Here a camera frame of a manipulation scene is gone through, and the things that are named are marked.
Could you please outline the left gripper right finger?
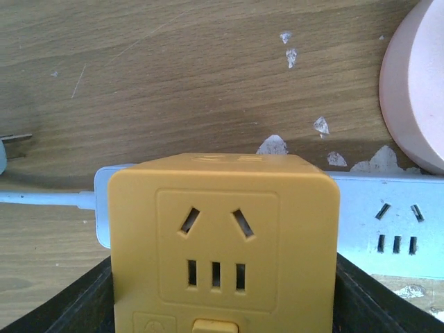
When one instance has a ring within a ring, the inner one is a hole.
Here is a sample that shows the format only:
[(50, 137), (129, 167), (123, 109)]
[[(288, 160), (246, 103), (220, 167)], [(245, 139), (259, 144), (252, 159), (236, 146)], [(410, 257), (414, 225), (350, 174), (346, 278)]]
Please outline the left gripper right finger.
[(333, 332), (442, 332), (443, 322), (337, 255)]

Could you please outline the yellow cube socket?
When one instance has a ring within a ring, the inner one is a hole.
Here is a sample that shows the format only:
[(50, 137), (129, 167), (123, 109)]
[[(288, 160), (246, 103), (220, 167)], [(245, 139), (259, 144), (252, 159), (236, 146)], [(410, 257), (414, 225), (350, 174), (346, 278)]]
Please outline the yellow cube socket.
[(117, 332), (331, 332), (339, 188), (295, 155), (180, 154), (108, 184)]

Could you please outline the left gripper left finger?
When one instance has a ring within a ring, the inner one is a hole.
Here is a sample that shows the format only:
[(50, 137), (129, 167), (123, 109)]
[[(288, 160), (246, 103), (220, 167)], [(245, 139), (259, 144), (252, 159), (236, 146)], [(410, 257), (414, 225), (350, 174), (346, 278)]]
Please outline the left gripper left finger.
[(2, 332), (114, 332), (110, 258)]

